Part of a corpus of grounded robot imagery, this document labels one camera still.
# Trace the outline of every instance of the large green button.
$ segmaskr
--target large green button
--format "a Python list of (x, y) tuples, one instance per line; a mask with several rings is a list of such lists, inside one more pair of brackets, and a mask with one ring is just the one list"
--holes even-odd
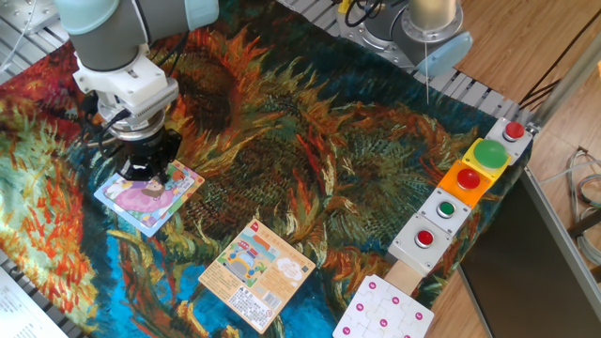
[(507, 162), (507, 151), (502, 144), (483, 140), (473, 149), (473, 156), (486, 168), (499, 169)]

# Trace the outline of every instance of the card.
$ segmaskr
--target card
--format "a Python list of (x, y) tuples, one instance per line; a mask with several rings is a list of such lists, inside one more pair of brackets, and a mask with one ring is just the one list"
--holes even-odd
[(199, 281), (263, 333), (315, 267), (263, 223), (252, 220)]
[(114, 174), (94, 193), (94, 197), (143, 234), (152, 237), (205, 182), (179, 161), (169, 164), (167, 175), (170, 178), (163, 185), (156, 179), (128, 181)]

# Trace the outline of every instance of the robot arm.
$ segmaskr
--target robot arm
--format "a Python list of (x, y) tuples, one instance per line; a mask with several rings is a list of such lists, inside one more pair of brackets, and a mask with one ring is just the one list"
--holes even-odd
[(54, 2), (76, 50), (73, 77), (84, 93), (96, 93), (104, 128), (125, 152), (119, 174), (166, 181), (181, 136), (164, 128), (165, 107), (177, 99), (178, 86), (148, 60), (148, 43), (213, 23), (217, 0)]

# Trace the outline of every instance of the orange button housing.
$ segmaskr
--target orange button housing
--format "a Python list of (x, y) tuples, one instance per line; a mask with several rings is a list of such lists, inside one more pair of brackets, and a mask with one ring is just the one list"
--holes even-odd
[(490, 188), (494, 182), (486, 178), (478, 171), (474, 171), (480, 177), (480, 184), (473, 189), (465, 189), (457, 181), (459, 172), (463, 169), (471, 169), (462, 161), (455, 161), (455, 164), (449, 169), (447, 175), (444, 176), (442, 181), (439, 183), (439, 188), (450, 193), (456, 197), (459, 201), (465, 203), (468, 207), (474, 208), (478, 201), (482, 198), (482, 195)]

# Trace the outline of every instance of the button panel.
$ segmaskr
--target button panel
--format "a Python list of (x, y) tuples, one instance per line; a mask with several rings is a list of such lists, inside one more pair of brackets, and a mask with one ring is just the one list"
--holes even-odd
[[(520, 129), (523, 129), (523, 127), (517, 124), (517, 122), (511, 122), (502, 117), (497, 120), (497, 123), (495, 123), (486, 136), (486, 140), (495, 140), (503, 145), (511, 158), (509, 165), (516, 163), (532, 140), (532, 134), (528, 131), (523, 131), (524, 134), (518, 137)], [(508, 137), (515, 139), (515, 141), (508, 140)]]
[(436, 188), (418, 213), (447, 234), (454, 235), (470, 216), (471, 208), (443, 189)]
[[(506, 151), (504, 155), (501, 156), (504, 147), (499, 142), (487, 140), (487, 142), (484, 143), (484, 146), (478, 146), (483, 141), (483, 139), (476, 140), (461, 161), (494, 183), (505, 171), (507, 165), (509, 165), (511, 157), (507, 156)], [(501, 159), (505, 159), (504, 164), (500, 164)]]
[[(422, 233), (432, 236), (432, 242), (427, 247), (418, 244), (418, 236)], [(422, 240), (427, 241), (426, 237), (427, 235), (421, 236)], [(425, 277), (437, 265), (452, 241), (453, 236), (426, 217), (414, 214), (388, 248), (388, 259), (393, 257), (402, 260)]]
[(490, 186), (490, 179), (462, 161), (456, 161), (440, 181), (438, 188), (448, 192), (469, 208), (474, 208)]

